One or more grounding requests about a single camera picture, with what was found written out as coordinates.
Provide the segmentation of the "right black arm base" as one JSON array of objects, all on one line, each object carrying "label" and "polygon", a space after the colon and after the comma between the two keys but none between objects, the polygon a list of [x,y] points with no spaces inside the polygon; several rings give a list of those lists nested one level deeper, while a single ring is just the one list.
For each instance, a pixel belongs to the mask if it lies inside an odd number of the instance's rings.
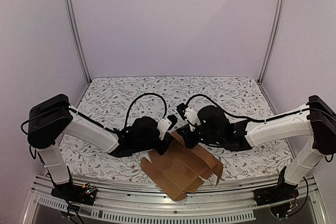
[{"label": "right black arm base", "polygon": [[265,187],[254,190],[254,200],[257,206],[274,204],[284,200],[293,200],[293,203],[287,202],[270,208],[271,214],[276,218],[287,218],[293,210],[299,196],[297,186],[287,184],[284,179],[286,166],[281,170],[277,184],[275,186]]}]

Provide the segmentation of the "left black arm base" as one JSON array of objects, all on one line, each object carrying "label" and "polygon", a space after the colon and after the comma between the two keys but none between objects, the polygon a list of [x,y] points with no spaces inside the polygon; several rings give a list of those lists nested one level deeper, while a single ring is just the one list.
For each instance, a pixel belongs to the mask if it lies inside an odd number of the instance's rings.
[{"label": "left black arm base", "polygon": [[75,185],[68,167],[67,172],[69,178],[61,184],[56,184],[53,177],[49,175],[53,184],[51,195],[63,199],[66,202],[76,202],[79,204],[93,206],[98,191],[97,187],[95,185],[91,185],[90,183]]}]

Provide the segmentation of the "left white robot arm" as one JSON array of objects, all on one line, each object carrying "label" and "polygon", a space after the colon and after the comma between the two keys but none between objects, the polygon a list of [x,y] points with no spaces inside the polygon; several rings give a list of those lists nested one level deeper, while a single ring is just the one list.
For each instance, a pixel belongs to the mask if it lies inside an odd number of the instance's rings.
[{"label": "left white robot arm", "polygon": [[162,155],[169,148],[169,130],[175,123],[174,116],[164,114],[159,121],[143,116],[120,130],[110,129],[79,112],[65,94],[59,94],[34,106],[20,129],[58,186],[58,192],[67,200],[73,200],[78,188],[70,182],[70,171],[56,143],[60,135],[81,139],[117,158],[148,150]]}]

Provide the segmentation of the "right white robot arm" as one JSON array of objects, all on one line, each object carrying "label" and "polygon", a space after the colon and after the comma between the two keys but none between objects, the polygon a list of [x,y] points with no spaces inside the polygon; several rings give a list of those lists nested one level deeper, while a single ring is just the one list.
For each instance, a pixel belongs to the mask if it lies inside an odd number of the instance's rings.
[{"label": "right white robot arm", "polygon": [[308,136],[309,140],[297,157],[281,172],[278,185],[271,190],[276,201],[291,194],[292,187],[323,158],[335,154],[335,112],[317,95],[309,97],[300,107],[266,119],[235,116],[216,102],[195,111],[188,103],[177,106],[177,112],[187,125],[178,129],[184,145],[192,149],[202,143],[231,152],[284,138]]}]

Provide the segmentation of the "brown cardboard paper box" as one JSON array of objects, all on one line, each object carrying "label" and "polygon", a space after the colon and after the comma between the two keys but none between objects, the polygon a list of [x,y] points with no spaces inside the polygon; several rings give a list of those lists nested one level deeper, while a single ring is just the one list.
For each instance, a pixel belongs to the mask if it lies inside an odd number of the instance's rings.
[{"label": "brown cardboard paper box", "polygon": [[183,138],[174,131],[174,140],[164,155],[148,152],[149,158],[141,159],[141,169],[173,201],[181,201],[188,193],[195,193],[204,180],[216,176],[218,185],[223,164],[200,145],[193,149],[184,146]]}]

